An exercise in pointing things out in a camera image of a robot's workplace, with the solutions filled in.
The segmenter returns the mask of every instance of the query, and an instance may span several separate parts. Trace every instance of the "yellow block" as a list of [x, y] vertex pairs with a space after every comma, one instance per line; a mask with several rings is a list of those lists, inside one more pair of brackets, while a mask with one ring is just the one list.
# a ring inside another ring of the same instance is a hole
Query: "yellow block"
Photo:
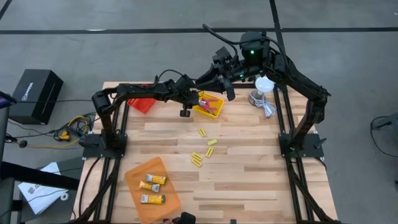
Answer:
[[217, 140], [216, 140], [216, 139], [213, 139], [213, 140], [211, 140], [211, 141], [208, 141], [208, 142], [207, 142], [207, 145], [211, 146], [211, 145], [214, 145], [214, 144], [216, 144], [216, 143], [217, 143]]
[[197, 167], [201, 167], [201, 162], [196, 160], [194, 157], [192, 158], [191, 162], [193, 162]]
[[196, 159], [197, 161], [202, 161], [203, 160], [203, 157], [201, 155], [195, 153], [195, 152], [192, 153], [192, 157], [194, 159]]
[[199, 128], [199, 134], [200, 136], [202, 136], [203, 138], [206, 137], [206, 132], [203, 128]]
[[209, 147], [209, 149], [207, 150], [207, 153], [206, 153], [206, 157], [207, 157], [207, 158], [210, 158], [210, 156], [211, 156], [212, 153], [213, 153], [213, 150], [214, 150], [213, 147]]

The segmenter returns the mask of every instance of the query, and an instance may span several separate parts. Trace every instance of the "metal mount plate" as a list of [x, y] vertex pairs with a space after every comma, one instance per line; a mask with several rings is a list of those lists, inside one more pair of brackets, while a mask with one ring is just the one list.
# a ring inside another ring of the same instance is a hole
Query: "metal mount plate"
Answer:
[[89, 134], [81, 141], [84, 142], [83, 159], [90, 157], [121, 158], [126, 152], [127, 134], [119, 135], [120, 148], [118, 151], [105, 150], [100, 134]]
[[280, 153], [282, 156], [289, 156], [291, 158], [299, 157], [323, 157], [323, 149], [322, 146], [316, 148], [314, 145], [319, 143], [321, 139], [318, 134], [307, 134], [304, 140], [304, 150], [295, 151], [291, 150], [289, 147], [290, 134], [280, 134], [279, 135], [279, 144], [280, 144]]

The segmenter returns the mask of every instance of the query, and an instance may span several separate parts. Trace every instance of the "wooden tabletop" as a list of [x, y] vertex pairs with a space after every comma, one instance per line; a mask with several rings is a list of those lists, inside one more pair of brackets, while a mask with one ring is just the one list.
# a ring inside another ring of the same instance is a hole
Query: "wooden tabletop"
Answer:
[[[104, 88], [117, 84], [106, 82]], [[124, 173], [159, 156], [180, 197], [182, 210], [195, 215], [197, 223], [229, 223], [231, 219], [237, 219], [238, 223], [295, 223], [286, 164], [277, 139], [280, 132], [277, 115], [266, 119], [264, 109], [251, 106], [248, 102], [251, 90], [235, 89], [233, 101], [227, 101], [226, 95], [211, 93], [225, 100], [216, 119], [193, 110], [190, 118], [181, 118], [182, 106], [173, 101], [156, 102], [146, 115], [130, 110], [126, 129], [128, 144], [121, 160], [111, 222], [140, 222]], [[274, 103], [273, 93], [266, 96], [267, 101]], [[295, 124], [298, 124], [307, 99], [291, 88], [289, 98]], [[280, 99], [286, 130], [289, 130], [282, 93]], [[207, 138], [199, 135], [198, 128], [206, 131]], [[95, 132], [100, 129], [101, 123], [96, 123]], [[191, 163], [191, 154], [204, 155], [207, 141], [211, 139], [218, 141], [213, 155], [209, 159], [204, 157], [202, 167], [198, 168]], [[85, 161], [75, 201], [76, 214], [81, 186], [94, 160]], [[98, 191], [103, 161], [97, 163], [88, 178], [82, 210]], [[337, 219], [324, 166], [311, 158], [303, 159], [303, 163], [310, 193], [326, 214]], [[102, 219], [107, 202], [108, 194], [103, 200]], [[300, 204], [305, 218], [301, 194]]]

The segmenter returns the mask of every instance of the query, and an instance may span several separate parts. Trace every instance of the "concrete floor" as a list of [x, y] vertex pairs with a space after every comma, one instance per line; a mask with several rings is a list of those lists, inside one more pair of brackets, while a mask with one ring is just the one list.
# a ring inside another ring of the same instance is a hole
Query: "concrete floor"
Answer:
[[[282, 28], [398, 27], [393, 0], [278, 0]], [[268, 1], [260, 0], [13, 0], [1, 29], [135, 29], [273, 27]], [[238, 40], [241, 34], [223, 34]], [[339, 219], [345, 223], [396, 223], [398, 159], [381, 154], [369, 122], [398, 110], [398, 33], [283, 34], [288, 56], [306, 76], [332, 94], [317, 129]], [[0, 35], [0, 90], [14, 91], [26, 68], [52, 69], [65, 83], [60, 99], [89, 99], [105, 81], [148, 81], [166, 68], [197, 77], [223, 43], [209, 34]], [[93, 111], [91, 103], [59, 103], [47, 126]], [[14, 136], [33, 134], [10, 125]], [[375, 133], [380, 147], [398, 155], [390, 128]], [[30, 143], [54, 144], [52, 138]], [[19, 149], [7, 145], [4, 160], [38, 167], [81, 156], [81, 150]], [[70, 209], [50, 222], [65, 222]]]

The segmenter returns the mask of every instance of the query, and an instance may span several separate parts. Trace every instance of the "black box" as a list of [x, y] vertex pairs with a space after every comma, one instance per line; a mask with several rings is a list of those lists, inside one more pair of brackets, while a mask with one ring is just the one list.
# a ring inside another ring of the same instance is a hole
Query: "black box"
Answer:
[[48, 124], [63, 81], [51, 70], [26, 69], [12, 94], [9, 117], [21, 124]]

